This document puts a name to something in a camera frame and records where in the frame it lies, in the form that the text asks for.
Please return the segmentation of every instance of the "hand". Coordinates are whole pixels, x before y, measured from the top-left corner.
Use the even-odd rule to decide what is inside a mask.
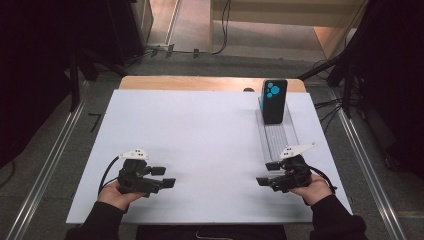
[[[324,178],[315,174],[312,174],[311,178],[311,184],[309,186],[289,189],[290,192],[303,197],[309,206],[333,194]]]
[[[122,194],[118,190],[120,186],[121,185],[118,181],[106,185],[100,192],[97,200],[99,202],[110,204],[114,207],[121,209],[122,211],[125,211],[125,209],[131,202],[141,198],[145,194],[140,192]]]

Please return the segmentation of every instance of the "blue sticker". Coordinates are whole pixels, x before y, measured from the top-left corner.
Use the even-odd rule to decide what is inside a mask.
[[[274,95],[277,95],[280,92],[280,88],[278,86],[274,86],[273,83],[268,83],[267,88],[267,98],[272,98]]]

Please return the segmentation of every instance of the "smartphone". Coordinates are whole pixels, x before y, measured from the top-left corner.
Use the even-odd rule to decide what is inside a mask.
[[[265,125],[283,122],[287,84],[286,79],[264,80],[260,108]]]

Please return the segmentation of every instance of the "white tabletop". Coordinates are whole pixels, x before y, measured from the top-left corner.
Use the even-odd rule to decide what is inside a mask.
[[[100,180],[120,153],[143,147],[148,165],[167,168],[174,188],[130,205],[123,222],[137,224],[279,224],[311,222],[312,212],[292,193],[260,187],[264,165],[256,110],[259,93],[115,90],[88,159],[67,223],[82,223]],[[308,93],[287,93],[299,144],[316,143],[306,162],[328,175],[350,206]],[[123,161],[108,178],[118,176]]]

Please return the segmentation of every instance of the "black curtain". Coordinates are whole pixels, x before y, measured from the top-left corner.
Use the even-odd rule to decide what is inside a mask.
[[[66,13],[57,1],[0,1],[0,168],[70,92]]]
[[[360,91],[396,138],[387,153],[424,178],[424,5],[374,0],[369,7],[377,3],[356,53]]]

